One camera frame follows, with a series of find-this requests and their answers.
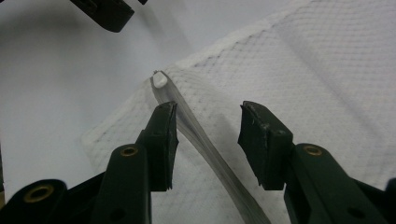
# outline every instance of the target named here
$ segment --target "metal bolt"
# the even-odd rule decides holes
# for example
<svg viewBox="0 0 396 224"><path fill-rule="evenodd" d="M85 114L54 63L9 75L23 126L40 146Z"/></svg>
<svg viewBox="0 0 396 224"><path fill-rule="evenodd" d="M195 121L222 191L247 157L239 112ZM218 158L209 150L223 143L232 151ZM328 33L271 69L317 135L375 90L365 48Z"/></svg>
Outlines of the metal bolt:
<svg viewBox="0 0 396 224"><path fill-rule="evenodd" d="M306 146L304 150L311 156L321 156L322 154L322 150L318 147Z"/></svg>
<svg viewBox="0 0 396 224"><path fill-rule="evenodd" d="M23 197L26 203L38 203L48 198L54 191L52 185L44 184L30 189Z"/></svg>
<svg viewBox="0 0 396 224"><path fill-rule="evenodd" d="M139 150L135 147L127 147L127 148L123 149L120 154L123 157L129 157L129 156L136 155L138 151Z"/></svg>

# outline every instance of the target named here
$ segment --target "white surface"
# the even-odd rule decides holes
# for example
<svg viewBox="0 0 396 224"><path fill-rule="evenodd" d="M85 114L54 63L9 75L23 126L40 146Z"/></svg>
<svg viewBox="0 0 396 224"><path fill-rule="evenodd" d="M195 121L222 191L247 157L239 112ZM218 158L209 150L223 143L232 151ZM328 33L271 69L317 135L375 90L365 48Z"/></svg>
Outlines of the white surface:
<svg viewBox="0 0 396 224"><path fill-rule="evenodd" d="M110 33L68 1L0 4L0 140L6 197L42 178L93 175L79 137L153 70L267 16L289 0L126 1Z"/></svg>
<svg viewBox="0 0 396 224"><path fill-rule="evenodd" d="M283 193L258 186L236 144L239 105L244 100L266 105L294 133L294 143L327 148L350 176L384 189L396 175L394 18L393 0L295 1L274 16L164 70L221 156L273 223L289 222ZM126 104L84 136L98 170L106 167L107 148L137 136L138 127L149 117L145 111L154 106L146 82ZM200 165L205 167L197 162L199 155L183 157L194 151L193 146L182 143L180 148L183 153L176 160L175 186L191 177L189 173ZM194 174L197 180L186 181L180 188L208 188L202 181L206 176L210 176L208 171ZM222 188L211 187L212 197L207 197L207 191L194 190L172 199L156 195L154 202L171 201L155 203L153 209L166 211L161 217L179 220L177 214L189 210L190 198L219 202L216 195ZM215 217L211 220L209 223L221 223Z"/></svg>

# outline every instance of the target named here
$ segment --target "white table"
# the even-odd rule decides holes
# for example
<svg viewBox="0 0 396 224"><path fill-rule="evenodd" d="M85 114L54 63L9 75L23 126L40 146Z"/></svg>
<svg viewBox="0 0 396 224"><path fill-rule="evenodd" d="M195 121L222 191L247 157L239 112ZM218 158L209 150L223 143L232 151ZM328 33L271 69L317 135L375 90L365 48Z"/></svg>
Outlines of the white table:
<svg viewBox="0 0 396 224"><path fill-rule="evenodd" d="M71 2L0 4L0 141L6 198L44 178L94 175L80 137L155 69L273 13L289 0L127 0L119 34Z"/></svg>

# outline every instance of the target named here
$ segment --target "black plastic part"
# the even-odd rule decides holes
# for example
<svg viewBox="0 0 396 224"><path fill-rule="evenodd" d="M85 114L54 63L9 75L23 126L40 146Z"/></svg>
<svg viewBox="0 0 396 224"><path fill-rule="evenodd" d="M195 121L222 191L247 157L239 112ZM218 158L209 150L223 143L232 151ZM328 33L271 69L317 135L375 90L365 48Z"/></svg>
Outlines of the black plastic part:
<svg viewBox="0 0 396 224"><path fill-rule="evenodd" d="M281 190L284 186L284 158L293 147L291 131L263 105L245 101L238 144L259 184L266 190Z"/></svg>
<svg viewBox="0 0 396 224"><path fill-rule="evenodd" d="M172 175L178 145L176 126L177 103L158 105L136 143L148 152L151 191L172 188Z"/></svg>
<svg viewBox="0 0 396 224"><path fill-rule="evenodd" d="M356 185L361 189L361 192L370 200L370 202L376 207L376 209L389 220L389 209L387 206L387 195L385 191L376 189L373 186L360 182L359 180L355 180Z"/></svg>
<svg viewBox="0 0 396 224"><path fill-rule="evenodd" d="M147 3L148 0L139 0L139 3L141 3L142 5L145 5Z"/></svg>
<svg viewBox="0 0 396 224"><path fill-rule="evenodd" d="M311 210L306 223L388 223L326 149L297 145L290 164Z"/></svg>
<svg viewBox="0 0 396 224"><path fill-rule="evenodd" d="M150 223L150 207L146 149L141 145L116 148L96 197L90 223Z"/></svg>
<svg viewBox="0 0 396 224"><path fill-rule="evenodd" d="M96 175L68 191L68 224L90 222L96 195L99 193L104 175L105 173Z"/></svg>
<svg viewBox="0 0 396 224"><path fill-rule="evenodd" d="M312 211L300 186L287 185L284 200L292 224L308 223Z"/></svg>
<svg viewBox="0 0 396 224"><path fill-rule="evenodd" d="M66 184L40 180L18 191L0 211L0 223L64 223Z"/></svg>
<svg viewBox="0 0 396 224"><path fill-rule="evenodd" d="M396 223L396 178L388 182L385 189L386 205L389 211L389 223Z"/></svg>
<svg viewBox="0 0 396 224"><path fill-rule="evenodd" d="M71 0L85 14L108 31L122 30L134 11L122 0Z"/></svg>

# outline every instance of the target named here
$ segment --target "white paper towel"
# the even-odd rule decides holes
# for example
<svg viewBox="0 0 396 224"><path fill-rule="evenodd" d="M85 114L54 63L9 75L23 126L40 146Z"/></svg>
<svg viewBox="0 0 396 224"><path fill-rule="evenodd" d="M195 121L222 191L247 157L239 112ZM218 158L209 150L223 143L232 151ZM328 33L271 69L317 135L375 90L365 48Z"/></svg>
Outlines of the white paper towel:
<svg viewBox="0 0 396 224"><path fill-rule="evenodd" d="M164 69L273 223L290 222L282 192L258 186L236 144L239 105L266 105L294 133L294 143L325 147L349 175L384 188L396 174L394 18L390 0L294 1ZM156 104L145 82L83 136L98 171L106 169L112 149L134 142ZM202 157L179 138L175 188L153 195L153 223L243 222ZM200 209L192 214L191 207Z"/></svg>

